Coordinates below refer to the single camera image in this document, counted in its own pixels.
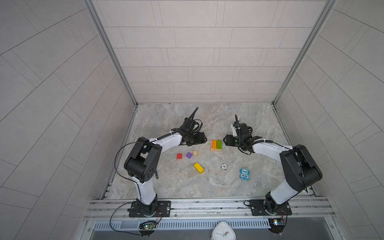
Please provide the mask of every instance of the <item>vent grille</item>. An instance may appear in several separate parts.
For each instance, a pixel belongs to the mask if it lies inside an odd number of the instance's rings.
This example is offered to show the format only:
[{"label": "vent grille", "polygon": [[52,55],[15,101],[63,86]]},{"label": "vent grille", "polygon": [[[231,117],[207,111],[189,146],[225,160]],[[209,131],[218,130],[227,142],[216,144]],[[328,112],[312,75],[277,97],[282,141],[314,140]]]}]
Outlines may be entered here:
[{"label": "vent grille", "polygon": [[[226,222],[233,229],[241,228],[271,228],[267,218],[258,219],[171,219],[162,220],[156,227],[156,230],[196,230],[196,229],[214,229],[218,223]],[[139,223],[143,220],[124,220],[112,221],[112,227],[120,231],[134,231],[137,230]],[[95,231],[110,231],[109,221],[96,221]]]}]

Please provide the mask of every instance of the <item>black mounting plate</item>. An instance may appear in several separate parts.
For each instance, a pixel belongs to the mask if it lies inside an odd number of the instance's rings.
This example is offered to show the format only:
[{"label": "black mounting plate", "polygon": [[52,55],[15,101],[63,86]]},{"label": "black mounting plate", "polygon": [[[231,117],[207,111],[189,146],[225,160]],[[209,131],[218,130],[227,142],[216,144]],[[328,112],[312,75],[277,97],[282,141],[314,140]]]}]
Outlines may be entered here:
[{"label": "black mounting plate", "polygon": [[[264,199],[251,199],[248,200],[251,207],[252,216],[273,216],[265,211]],[[276,211],[277,215],[281,215],[280,212],[283,210],[287,215],[292,215],[291,207],[288,201],[283,203]]]},{"label": "black mounting plate", "polygon": [[[160,208],[163,217],[169,217],[170,216],[170,201],[157,201],[156,207]],[[129,217],[147,217],[143,213],[138,212],[139,205],[137,204],[137,200],[134,201],[131,204],[131,210],[129,211]]]}]

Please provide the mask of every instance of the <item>white tiled wall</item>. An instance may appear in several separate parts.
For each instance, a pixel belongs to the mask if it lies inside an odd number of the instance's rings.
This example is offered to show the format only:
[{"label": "white tiled wall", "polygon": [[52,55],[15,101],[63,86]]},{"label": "white tiled wall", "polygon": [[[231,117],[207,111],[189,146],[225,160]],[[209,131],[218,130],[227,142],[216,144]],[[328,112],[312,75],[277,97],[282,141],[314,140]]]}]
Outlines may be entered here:
[{"label": "white tiled wall", "polygon": [[81,0],[1,3],[0,239],[69,240],[134,105]]},{"label": "white tiled wall", "polygon": [[381,0],[339,0],[277,104],[350,240],[384,239],[383,12]]},{"label": "white tiled wall", "polygon": [[152,103],[273,100],[325,1],[93,3],[136,99]]}]

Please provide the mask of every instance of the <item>yellow block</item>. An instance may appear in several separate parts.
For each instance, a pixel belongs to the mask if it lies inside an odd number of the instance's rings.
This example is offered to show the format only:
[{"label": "yellow block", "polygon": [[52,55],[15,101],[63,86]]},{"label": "yellow block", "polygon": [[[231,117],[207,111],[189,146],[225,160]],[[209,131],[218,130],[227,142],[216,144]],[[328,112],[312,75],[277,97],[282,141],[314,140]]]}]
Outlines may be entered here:
[{"label": "yellow block", "polygon": [[202,168],[198,162],[194,166],[199,171],[200,174],[204,172],[204,168]]}]

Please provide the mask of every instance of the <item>blue toy figure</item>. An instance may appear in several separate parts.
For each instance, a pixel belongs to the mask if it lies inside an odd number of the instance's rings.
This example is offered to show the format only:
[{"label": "blue toy figure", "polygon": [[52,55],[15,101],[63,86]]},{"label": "blue toy figure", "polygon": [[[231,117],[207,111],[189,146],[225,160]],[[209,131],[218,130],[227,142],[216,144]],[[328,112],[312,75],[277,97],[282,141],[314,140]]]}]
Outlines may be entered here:
[{"label": "blue toy figure", "polygon": [[240,169],[240,179],[244,179],[244,180],[247,180],[249,181],[249,170],[247,167],[241,167]]}]

